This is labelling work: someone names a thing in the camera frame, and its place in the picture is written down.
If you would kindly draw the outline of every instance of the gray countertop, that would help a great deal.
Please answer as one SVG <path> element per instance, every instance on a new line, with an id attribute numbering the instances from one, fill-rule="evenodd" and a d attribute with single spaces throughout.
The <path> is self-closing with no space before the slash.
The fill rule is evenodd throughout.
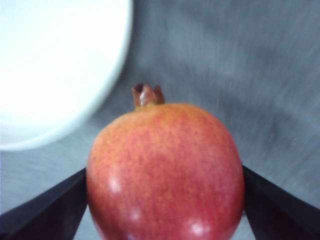
<path id="1" fill-rule="evenodd" d="M 50 145 L 1 152 L 1 212 L 85 167 L 139 82 L 216 115 L 244 165 L 320 208 L 320 2 L 158 0 L 135 2 L 125 66 L 90 120 Z M 99 239 L 88 210 L 75 239 Z M 232 239 L 254 239 L 245 216 Z"/>

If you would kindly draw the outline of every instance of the red pomegranate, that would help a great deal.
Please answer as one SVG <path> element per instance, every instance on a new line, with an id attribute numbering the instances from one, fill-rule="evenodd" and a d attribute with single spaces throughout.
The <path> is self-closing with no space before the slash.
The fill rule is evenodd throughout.
<path id="1" fill-rule="evenodd" d="M 244 206 L 232 136 L 209 112 L 164 103 L 160 87 L 132 89 L 135 111 L 94 140 L 88 204 L 105 240 L 228 240 Z"/>

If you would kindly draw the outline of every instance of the white plate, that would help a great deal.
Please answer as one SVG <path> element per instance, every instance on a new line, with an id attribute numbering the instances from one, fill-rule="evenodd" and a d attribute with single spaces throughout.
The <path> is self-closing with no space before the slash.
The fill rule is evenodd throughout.
<path id="1" fill-rule="evenodd" d="M 131 0 L 1 1 L 1 150 L 52 143 L 101 105 L 124 64 Z"/>

